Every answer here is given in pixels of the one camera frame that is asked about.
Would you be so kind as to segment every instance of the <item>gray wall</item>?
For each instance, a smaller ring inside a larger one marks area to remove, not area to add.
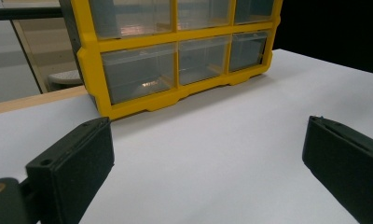
[[[10,22],[0,21],[0,102],[39,93]]]

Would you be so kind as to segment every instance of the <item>wooden edge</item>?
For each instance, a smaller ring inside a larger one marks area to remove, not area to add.
[[[42,105],[54,101],[60,101],[80,95],[88,94],[85,86],[73,87],[62,91],[53,91],[40,95],[29,96],[17,100],[0,103],[0,113],[22,109],[34,105]]]

